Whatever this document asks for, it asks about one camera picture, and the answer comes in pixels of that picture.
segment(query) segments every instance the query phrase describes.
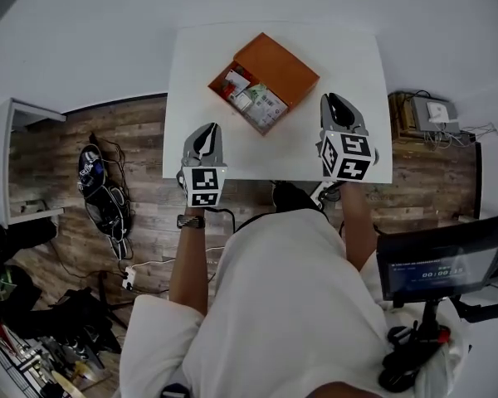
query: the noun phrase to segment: monitor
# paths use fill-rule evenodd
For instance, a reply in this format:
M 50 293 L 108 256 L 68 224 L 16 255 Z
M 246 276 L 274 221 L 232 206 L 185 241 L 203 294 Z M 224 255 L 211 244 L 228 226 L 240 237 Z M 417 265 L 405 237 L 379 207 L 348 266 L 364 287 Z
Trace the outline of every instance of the monitor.
M 422 302 L 482 289 L 498 264 L 498 217 L 378 238 L 383 298 Z

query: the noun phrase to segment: display screen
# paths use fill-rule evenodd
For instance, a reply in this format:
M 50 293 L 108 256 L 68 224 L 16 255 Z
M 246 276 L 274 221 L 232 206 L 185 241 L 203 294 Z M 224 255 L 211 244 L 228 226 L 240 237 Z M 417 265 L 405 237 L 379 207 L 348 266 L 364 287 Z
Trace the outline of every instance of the display screen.
M 452 248 L 453 256 L 388 265 L 389 287 L 395 292 L 450 288 L 480 283 L 493 263 L 497 248 L 465 254 Z

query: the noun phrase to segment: black watch strap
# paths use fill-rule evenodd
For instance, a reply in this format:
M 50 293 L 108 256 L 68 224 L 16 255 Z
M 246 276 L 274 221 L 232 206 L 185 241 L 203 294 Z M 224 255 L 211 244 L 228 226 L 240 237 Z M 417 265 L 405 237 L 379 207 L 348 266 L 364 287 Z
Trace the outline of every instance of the black watch strap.
M 192 227 L 193 229 L 205 228 L 205 219 L 202 216 L 177 216 L 177 227 Z

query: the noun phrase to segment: black monitor frame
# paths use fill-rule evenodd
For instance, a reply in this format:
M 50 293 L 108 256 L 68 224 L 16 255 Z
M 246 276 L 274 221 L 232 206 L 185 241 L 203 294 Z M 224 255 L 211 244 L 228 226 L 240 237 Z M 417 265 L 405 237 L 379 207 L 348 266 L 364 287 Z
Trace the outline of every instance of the black monitor frame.
M 469 253 L 497 248 L 491 266 L 480 282 L 406 293 L 392 292 L 388 272 L 391 264 L 428 261 L 432 259 L 431 256 L 428 256 L 429 250 L 454 245 L 459 245 Z M 487 280 L 498 265 L 498 216 L 458 226 L 412 233 L 381 235 L 378 238 L 377 260 L 380 279 L 382 280 L 383 299 L 394 301 L 398 305 L 449 298 L 475 292 L 486 285 Z

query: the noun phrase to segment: open cardboard box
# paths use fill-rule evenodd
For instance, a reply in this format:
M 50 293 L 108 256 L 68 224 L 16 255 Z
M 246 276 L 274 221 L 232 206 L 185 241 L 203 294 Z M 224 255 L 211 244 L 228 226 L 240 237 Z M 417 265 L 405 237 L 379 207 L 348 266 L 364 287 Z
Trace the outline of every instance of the open cardboard box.
M 230 70 L 235 70 L 238 66 L 243 68 L 245 78 L 250 81 L 247 88 L 263 84 L 286 105 L 287 109 L 273 124 L 265 127 L 258 125 L 249 115 L 223 97 L 222 84 L 225 77 Z M 319 76 L 313 70 L 261 32 L 232 58 L 232 63 L 208 87 L 231 105 L 256 131 L 266 135 L 276 122 L 290 113 L 311 92 L 318 80 Z

